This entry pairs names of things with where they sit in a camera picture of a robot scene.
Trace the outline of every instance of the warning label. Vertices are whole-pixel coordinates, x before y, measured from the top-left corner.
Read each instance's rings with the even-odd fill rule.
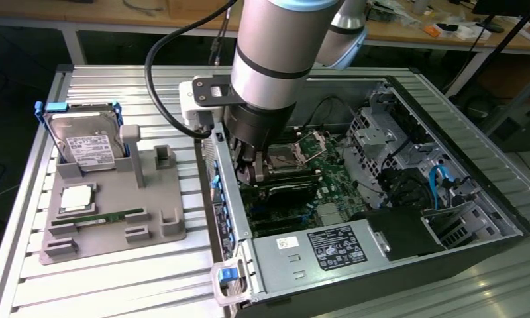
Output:
[[[367,261],[349,225],[309,233],[309,240],[322,270],[333,270]]]
[[[66,138],[74,160],[81,166],[113,164],[114,154],[106,135]]]

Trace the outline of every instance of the green circuit board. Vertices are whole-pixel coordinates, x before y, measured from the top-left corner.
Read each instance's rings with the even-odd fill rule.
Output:
[[[289,195],[281,200],[282,204],[279,206],[270,207],[262,204],[263,196],[265,193],[274,191],[279,187],[278,185],[261,187],[243,185],[241,187],[245,212],[247,213],[254,237],[265,237],[337,224],[347,221],[354,213],[365,211],[366,204],[357,189],[351,186],[351,177],[339,160],[337,143],[331,138],[323,139],[326,150],[321,154],[318,154],[321,145],[313,135],[298,142],[301,154],[306,159],[318,154],[305,164],[299,165],[314,172],[319,170],[319,181],[315,179],[314,182],[287,183],[293,187],[310,189],[306,192],[307,194],[311,192],[310,196],[301,198],[290,197]],[[322,210],[326,207],[326,203],[334,204],[337,215],[326,216],[318,214],[318,206],[321,206],[319,210]]]

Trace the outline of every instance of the white sticker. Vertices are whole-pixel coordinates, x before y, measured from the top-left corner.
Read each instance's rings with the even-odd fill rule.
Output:
[[[113,164],[114,154],[106,135],[66,138],[74,160],[81,166]]]
[[[298,240],[297,237],[283,237],[277,239],[277,246],[279,247],[279,250],[283,250],[285,248],[291,248],[298,246]]]
[[[105,222],[106,222],[106,219],[89,220],[89,221],[75,222],[74,226],[85,227],[87,225],[97,225],[97,224],[102,224]]]

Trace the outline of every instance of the hard drive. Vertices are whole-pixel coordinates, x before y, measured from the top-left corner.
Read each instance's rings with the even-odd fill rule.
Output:
[[[119,138],[119,104],[35,104],[35,116],[53,137],[61,161],[77,163],[82,171],[114,168],[127,155]]]

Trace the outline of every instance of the metal frame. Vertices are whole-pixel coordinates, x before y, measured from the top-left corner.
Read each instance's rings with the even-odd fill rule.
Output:
[[[170,94],[163,98],[166,106],[177,117],[179,117],[178,98],[174,93],[177,83],[191,80],[197,74],[227,74],[229,69],[229,67],[223,66],[154,67],[154,72],[159,75],[155,81],[159,82],[161,89]],[[389,72],[389,74],[398,77],[399,82],[409,89],[422,107],[430,109],[437,103],[447,104],[449,112],[435,108],[433,113],[437,116],[446,115],[446,119],[462,121],[477,132],[481,142],[490,149],[494,149],[494,153],[499,151],[490,140],[486,139],[485,134],[474,129],[474,125],[462,116],[451,103],[441,97],[438,89],[423,76],[413,74],[405,68],[362,68],[362,72],[371,75],[381,75],[382,72]],[[55,75],[49,100],[63,99],[63,96],[59,95],[62,91],[69,92],[69,98],[73,101],[102,98],[111,100],[115,95],[129,105],[129,107],[122,105],[123,116],[129,116],[129,123],[134,122],[149,126],[142,131],[143,137],[150,139],[163,138],[162,140],[173,139],[179,144],[183,144],[183,147],[190,145],[182,143],[181,140],[183,138],[177,131],[167,126],[161,126],[163,121],[155,115],[155,109],[150,104],[145,89],[137,88],[139,81],[135,81],[135,79],[142,74],[141,66],[77,66],[73,74],[71,84],[69,80],[63,80],[67,74]],[[127,91],[126,85],[133,87],[130,91]],[[158,317],[163,312],[166,315],[171,313],[177,317],[186,315],[191,317],[219,316],[215,301],[211,299],[211,285],[207,276],[209,266],[213,262],[209,246],[210,239],[205,230],[199,230],[206,226],[203,212],[201,211],[203,208],[202,203],[198,203],[201,205],[197,206],[195,211],[191,210],[191,212],[186,213],[186,215],[193,214],[193,216],[186,219],[189,235],[183,241],[185,244],[179,246],[162,244],[149,251],[135,249],[121,254],[113,253],[109,255],[109,259],[102,258],[102,260],[94,262],[89,260],[78,263],[78,265],[74,264],[55,269],[35,268],[30,264],[31,259],[26,257],[25,253],[35,251],[35,242],[38,241],[38,233],[35,231],[38,225],[43,224],[43,220],[39,219],[43,216],[43,212],[35,213],[34,207],[39,205],[38,201],[42,201],[41,203],[45,203],[45,205],[47,203],[45,200],[46,193],[41,193],[42,172],[49,161],[49,157],[43,156],[43,154],[47,154],[46,151],[51,150],[53,144],[51,142],[45,144],[45,141],[45,133],[39,130],[33,143],[0,249],[0,317],[61,317],[61,315],[39,315],[41,313],[50,313],[57,308],[58,310],[71,310],[67,311],[67,315],[77,315],[79,311],[90,310],[89,305],[95,304],[102,309],[102,312],[95,317],[113,317],[126,313],[141,317]],[[143,146],[146,147],[149,144],[153,144],[153,141],[145,140]],[[197,180],[193,177],[197,174],[195,171],[198,171],[193,162],[195,157],[193,152],[190,154],[190,151],[193,150],[178,151],[182,154],[181,160],[183,160],[182,172],[185,179],[181,180],[182,184],[194,184]],[[515,165],[505,156],[491,160],[502,160],[502,167],[506,165],[510,169],[515,169]],[[506,183],[502,180],[505,170],[506,168],[502,168],[498,174],[494,173],[499,177],[494,179],[499,184]],[[514,174],[530,187],[526,174],[519,170],[514,170]],[[186,192],[183,197],[199,196],[199,194],[190,195],[189,193]],[[530,220],[530,204],[522,207],[522,211],[525,217]],[[194,257],[198,256],[203,257],[193,264]],[[129,283],[129,276],[134,275],[134,273],[123,272],[122,269],[135,261],[139,262],[137,266],[141,265],[141,268],[146,268],[146,274],[141,275],[141,278],[147,277],[149,280],[139,281],[138,278],[135,282]],[[177,273],[177,267],[189,273],[187,276]],[[151,271],[157,271],[155,275],[149,274]],[[103,283],[103,280],[113,280],[115,276],[118,280],[125,282],[123,286],[113,282],[109,284]],[[73,285],[70,283],[74,285],[94,284],[95,289],[90,292],[81,290],[79,294],[67,295],[66,297],[53,294],[71,289]],[[351,289],[349,294],[355,295],[357,290],[361,290],[361,288]],[[107,295],[113,296],[109,301],[106,301]],[[302,306],[310,305],[310,298],[305,296],[297,296],[291,301]],[[114,306],[117,304],[122,304],[122,308],[118,308],[115,312]],[[10,314],[11,306],[19,307],[18,311]],[[483,318],[529,316],[530,240],[526,244],[477,264],[447,280],[441,280],[419,288],[367,301],[323,316],[354,317],[357,315],[367,318],[395,316],[435,317],[442,315]]]
[[[58,101],[62,96],[62,81],[66,74],[57,73],[54,75],[53,84],[50,87],[47,102]],[[30,229],[33,225],[33,218],[26,218],[27,211],[35,210],[39,196],[35,195],[37,191],[41,191],[41,184],[43,183],[43,174],[38,178],[38,171],[45,166],[47,156],[43,156],[45,146],[47,144],[51,147],[51,140],[47,138],[47,133],[42,127],[38,128],[35,139],[33,140],[31,150],[29,153],[27,164],[25,165],[25,171],[22,175],[22,181],[19,189],[17,191],[14,206],[11,208],[11,214],[9,216],[7,227],[1,239],[0,246],[0,304],[2,299],[13,300],[14,289],[11,286],[11,280],[19,275],[10,275],[11,272],[21,272],[21,265],[25,255],[25,246],[11,244],[19,239],[29,239]]]
[[[513,98],[510,103],[499,110],[499,112],[493,113],[493,115],[490,115],[490,118],[487,118],[486,121],[481,124],[482,130],[487,136],[490,136],[498,126],[501,126],[502,122],[509,117],[510,112],[525,104],[529,97],[530,83],[523,87],[521,93],[517,95],[517,97]]]
[[[34,19],[21,19],[21,18],[2,18],[0,17],[0,25],[7,27],[30,27],[30,28],[51,28],[62,33],[63,42],[66,45],[66,50],[70,55],[70,60],[73,64],[82,65],[86,64],[86,55],[79,43],[78,31],[98,31],[98,32],[126,32],[126,33],[146,33],[146,34],[169,34],[170,32],[178,30],[174,27],[163,26],[142,26],[142,25],[115,25],[107,23],[81,23],[69,21],[49,21],[49,20],[34,20]],[[215,36],[217,30],[209,30],[203,28],[195,28],[194,30],[185,33],[185,35],[191,36]],[[235,38],[237,31],[226,31],[225,37]],[[365,46],[387,46],[393,48],[421,48],[430,50],[454,50],[466,51],[467,46],[449,45],[449,44],[433,44],[433,43],[415,43],[415,42],[398,42],[386,40],[365,40]],[[489,54],[493,52],[494,48],[489,47],[475,47],[474,52],[477,52],[470,63],[465,67],[458,79],[451,84],[445,96],[449,97],[459,91],[465,86],[469,78],[471,78],[477,69],[479,68],[482,62],[485,61]],[[522,54],[530,55],[530,50],[519,49],[505,49],[502,53],[507,54]]]

